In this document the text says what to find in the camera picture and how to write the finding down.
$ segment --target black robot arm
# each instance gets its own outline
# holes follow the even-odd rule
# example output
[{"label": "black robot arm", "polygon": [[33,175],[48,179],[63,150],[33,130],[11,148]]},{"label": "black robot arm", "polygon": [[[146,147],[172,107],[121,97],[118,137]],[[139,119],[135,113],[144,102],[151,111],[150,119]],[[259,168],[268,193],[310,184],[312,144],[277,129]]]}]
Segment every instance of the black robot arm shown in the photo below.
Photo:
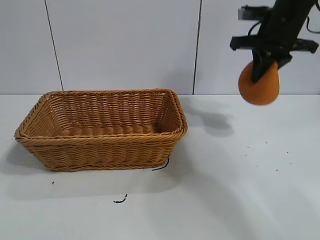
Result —
[{"label": "black robot arm", "polygon": [[251,29],[246,36],[233,37],[230,43],[234,51],[252,50],[252,82],[256,83],[274,61],[278,68],[290,62],[291,51],[316,52],[318,43],[297,38],[314,5],[319,8],[318,0],[276,0],[272,8],[243,6],[239,9],[240,20],[261,23],[256,35],[251,35]]}]

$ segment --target wicker basket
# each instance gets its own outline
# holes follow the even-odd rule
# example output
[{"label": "wicker basket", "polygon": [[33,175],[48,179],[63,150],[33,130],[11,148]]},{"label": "wicker basket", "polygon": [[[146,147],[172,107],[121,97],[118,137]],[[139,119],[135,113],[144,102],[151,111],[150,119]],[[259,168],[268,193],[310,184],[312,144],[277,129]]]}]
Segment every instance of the wicker basket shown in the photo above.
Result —
[{"label": "wicker basket", "polygon": [[178,96],[168,89],[54,91],[14,137],[48,168],[79,171],[161,166],[186,132]]}]

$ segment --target orange fruit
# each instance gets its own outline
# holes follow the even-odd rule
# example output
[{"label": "orange fruit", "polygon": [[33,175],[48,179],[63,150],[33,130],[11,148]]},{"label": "orange fruit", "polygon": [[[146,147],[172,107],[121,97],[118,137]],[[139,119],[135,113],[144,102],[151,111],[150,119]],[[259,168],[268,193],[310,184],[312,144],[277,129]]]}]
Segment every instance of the orange fruit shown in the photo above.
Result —
[{"label": "orange fruit", "polygon": [[279,95],[278,63],[275,61],[256,83],[251,81],[253,61],[242,71],[239,77],[239,92],[244,100],[254,105],[267,105]]}]

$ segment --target white tabletop surface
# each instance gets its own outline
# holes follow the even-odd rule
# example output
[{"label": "white tabletop surface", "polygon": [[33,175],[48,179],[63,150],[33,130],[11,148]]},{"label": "white tabletop surface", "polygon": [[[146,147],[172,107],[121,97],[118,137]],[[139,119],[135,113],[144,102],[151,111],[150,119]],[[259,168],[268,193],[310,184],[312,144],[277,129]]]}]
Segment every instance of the white tabletop surface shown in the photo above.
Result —
[{"label": "white tabletop surface", "polygon": [[38,98],[0,96],[0,239],[320,239],[320,95],[181,96],[166,168],[72,173],[13,138]]}]

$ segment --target black wire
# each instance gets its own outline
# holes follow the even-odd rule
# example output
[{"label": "black wire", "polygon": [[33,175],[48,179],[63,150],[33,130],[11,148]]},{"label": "black wire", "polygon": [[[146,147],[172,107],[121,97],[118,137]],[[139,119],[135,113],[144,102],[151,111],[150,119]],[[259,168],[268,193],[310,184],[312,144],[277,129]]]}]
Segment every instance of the black wire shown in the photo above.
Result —
[{"label": "black wire", "polygon": [[250,30],[248,31],[248,36],[251,36],[252,30],[253,30],[256,26],[258,26],[259,24],[261,24],[261,21],[256,22],[256,23],[250,28]]},{"label": "black wire", "polygon": [[[320,12],[320,5],[319,5],[319,2],[318,2],[318,1],[315,3],[315,6],[316,6],[316,8],[319,10],[319,12]],[[320,31],[313,31],[313,30],[311,30],[311,29],[309,28],[309,24],[310,24],[310,17],[308,16],[308,17],[306,18],[306,29],[308,30],[309,33],[312,33],[312,34],[320,34]]]},{"label": "black wire", "polygon": [[122,204],[127,199],[128,194],[125,195],[122,201],[113,201],[115,204]]},{"label": "black wire", "polygon": [[317,1],[317,2],[315,3],[315,6],[316,6],[316,8],[320,11],[319,1]]},{"label": "black wire", "polygon": [[170,157],[168,157],[168,161],[166,162],[166,164],[165,164],[164,166],[159,167],[159,168],[156,168],[156,169],[152,169],[151,171],[156,171],[156,170],[164,169],[166,166],[168,166],[169,160],[170,160]]},{"label": "black wire", "polygon": [[309,33],[312,34],[320,34],[320,31],[313,31],[309,28],[309,24],[310,24],[310,17],[306,18],[306,29],[308,30]]}]

